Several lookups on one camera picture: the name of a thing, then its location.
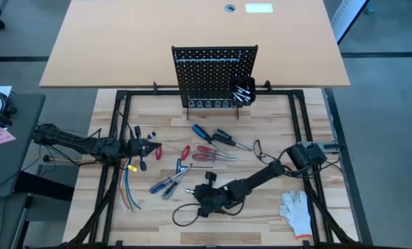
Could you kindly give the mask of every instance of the red handle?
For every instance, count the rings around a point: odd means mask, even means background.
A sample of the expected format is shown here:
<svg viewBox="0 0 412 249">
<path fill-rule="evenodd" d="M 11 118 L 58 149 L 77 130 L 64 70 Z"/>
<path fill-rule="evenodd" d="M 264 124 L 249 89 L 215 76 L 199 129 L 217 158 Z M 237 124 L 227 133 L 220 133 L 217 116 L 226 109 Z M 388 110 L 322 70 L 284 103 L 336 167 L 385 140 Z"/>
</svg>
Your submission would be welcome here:
<svg viewBox="0 0 412 249">
<path fill-rule="evenodd" d="M 189 145 L 187 145 L 186 148 L 181 153 L 181 160 L 186 159 L 186 157 L 189 155 L 190 150 L 191 150 L 191 147 Z"/>
<path fill-rule="evenodd" d="M 197 146 L 197 150 L 199 152 L 203 152 L 203 153 L 211 154 L 211 155 L 214 155 L 216 153 L 216 150 L 211 149 L 211 148 L 206 147 L 206 146 L 202 146 L 202 145 Z"/>
<path fill-rule="evenodd" d="M 207 162 L 207 161 L 215 161 L 215 156 L 211 156 L 208 154 L 194 154 L 192 155 L 192 159 L 196 161 L 201 161 L 201 162 Z"/>
<path fill-rule="evenodd" d="M 160 160 L 162 158 L 162 147 L 160 146 L 159 148 L 157 148 L 156 150 L 156 159 Z"/>
</svg>

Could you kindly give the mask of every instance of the tool holder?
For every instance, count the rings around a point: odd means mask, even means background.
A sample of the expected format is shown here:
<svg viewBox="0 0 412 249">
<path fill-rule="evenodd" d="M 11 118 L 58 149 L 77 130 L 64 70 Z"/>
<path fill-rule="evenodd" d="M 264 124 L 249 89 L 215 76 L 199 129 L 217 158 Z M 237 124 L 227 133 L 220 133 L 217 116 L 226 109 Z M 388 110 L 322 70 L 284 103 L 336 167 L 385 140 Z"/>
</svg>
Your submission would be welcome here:
<svg viewBox="0 0 412 249">
<path fill-rule="evenodd" d="M 232 102 L 239 107 L 250 106 L 255 101 L 255 79 L 235 77 L 231 80 Z"/>
<path fill-rule="evenodd" d="M 172 47 L 183 108 L 233 109 L 234 78 L 249 78 L 258 46 Z"/>
</svg>

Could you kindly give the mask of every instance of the blue screwdriver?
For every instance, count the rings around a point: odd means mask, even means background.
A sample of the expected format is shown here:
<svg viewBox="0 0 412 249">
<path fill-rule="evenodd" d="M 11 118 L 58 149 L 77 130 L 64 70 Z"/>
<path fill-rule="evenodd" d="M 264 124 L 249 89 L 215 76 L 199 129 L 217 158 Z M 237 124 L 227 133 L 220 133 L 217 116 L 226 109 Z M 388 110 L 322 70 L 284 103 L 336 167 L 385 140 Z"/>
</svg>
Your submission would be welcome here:
<svg viewBox="0 0 412 249">
<path fill-rule="evenodd" d="M 181 171 L 180 173 L 176 174 L 175 176 L 168 176 L 165 180 L 163 181 L 159 181 L 158 183 L 156 183 L 154 186 L 152 186 L 149 189 L 149 192 L 151 194 L 155 194 L 156 192 L 159 192 L 160 190 L 164 189 L 168 184 L 172 183 L 172 181 L 179 175 L 183 174 L 184 170 Z"/>
<path fill-rule="evenodd" d="M 197 124 L 194 124 L 192 126 L 192 129 L 195 131 L 195 133 L 197 133 L 202 139 L 206 140 L 208 143 L 213 144 L 217 149 L 219 149 L 221 152 L 223 152 L 224 154 L 228 155 L 229 154 L 224 150 L 221 149 L 216 143 L 215 141 L 211 138 L 211 136 L 209 136 L 209 134 L 202 129 L 201 127 L 199 127 Z"/>
</svg>

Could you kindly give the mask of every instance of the red pliers handle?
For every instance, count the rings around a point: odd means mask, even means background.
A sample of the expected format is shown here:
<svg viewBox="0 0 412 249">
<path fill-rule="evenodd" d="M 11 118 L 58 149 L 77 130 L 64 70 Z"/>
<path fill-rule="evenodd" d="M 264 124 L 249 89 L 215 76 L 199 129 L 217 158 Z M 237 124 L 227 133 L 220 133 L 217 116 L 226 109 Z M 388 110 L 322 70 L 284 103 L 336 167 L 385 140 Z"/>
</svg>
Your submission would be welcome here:
<svg viewBox="0 0 412 249">
<path fill-rule="evenodd" d="M 156 159 L 160 160 L 162 158 L 162 147 L 160 146 L 159 148 L 157 148 L 156 150 Z"/>
<path fill-rule="evenodd" d="M 189 152 L 190 152 L 190 151 L 191 151 L 191 147 L 190 147 L 189 145 L 187 145 L 187 146 L 185 147 L 185 149 L 183 150 L 183 152 L 181 153 L 180 159 L 181 159 L 181 160 L 186 159 L 187 156 L 189 155 Z"/>
</svg>

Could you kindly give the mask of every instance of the table leg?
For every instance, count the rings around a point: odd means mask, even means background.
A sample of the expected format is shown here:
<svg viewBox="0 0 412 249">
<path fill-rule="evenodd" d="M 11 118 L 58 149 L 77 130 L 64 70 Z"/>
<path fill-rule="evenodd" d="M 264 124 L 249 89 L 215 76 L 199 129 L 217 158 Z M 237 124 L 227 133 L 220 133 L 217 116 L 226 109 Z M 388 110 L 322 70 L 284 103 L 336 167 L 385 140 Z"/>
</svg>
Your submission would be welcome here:
<svg viewBox="0 0 412 249">
<path fill-rule="evenodd" d="M 20 172 L 14 187 L 14 192 L 40 194 L 54 199 L 72 201 L 74 188 L 40 176 Z"/>
</svg>

